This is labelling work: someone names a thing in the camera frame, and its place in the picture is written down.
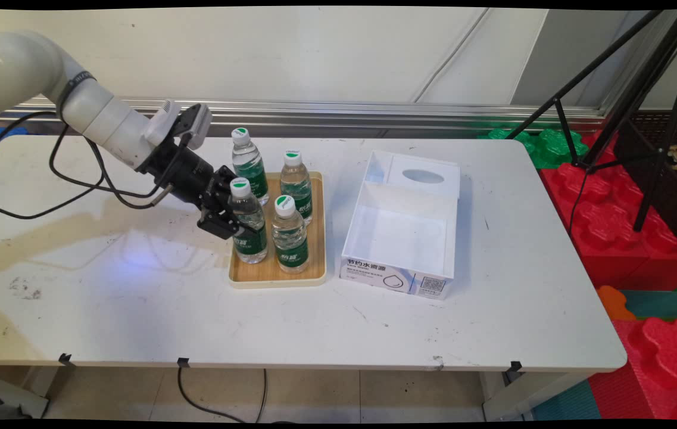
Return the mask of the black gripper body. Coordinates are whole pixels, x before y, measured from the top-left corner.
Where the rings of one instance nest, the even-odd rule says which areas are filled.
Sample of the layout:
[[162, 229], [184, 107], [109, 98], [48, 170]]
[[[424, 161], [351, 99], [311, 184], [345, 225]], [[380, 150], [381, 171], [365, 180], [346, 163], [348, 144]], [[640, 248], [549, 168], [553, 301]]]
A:
[[150, 174], [160, 188], [172, 184], [170, 193], [202, 209], [218, 207], [208, 187], [214, 180], [215, 170], [207, 161], [187, 147], [174, 141], [164, 141], [138, 166], [138, 172]]

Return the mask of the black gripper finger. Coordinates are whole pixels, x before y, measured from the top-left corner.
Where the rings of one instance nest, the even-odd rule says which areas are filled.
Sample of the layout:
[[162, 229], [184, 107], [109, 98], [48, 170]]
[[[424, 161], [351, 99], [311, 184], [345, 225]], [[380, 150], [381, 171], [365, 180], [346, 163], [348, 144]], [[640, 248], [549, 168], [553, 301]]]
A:
[[213, 192], [231, 192], [232, 180], [238, 178], [226, 165], [220, 166], [213, 173]]
[[200, 204], [201, 217], [196, 223], [200, 230], [227, 241], [232, 237], [254, 236], [255, 230], [245, 225], [229, 203], [213, 201]]

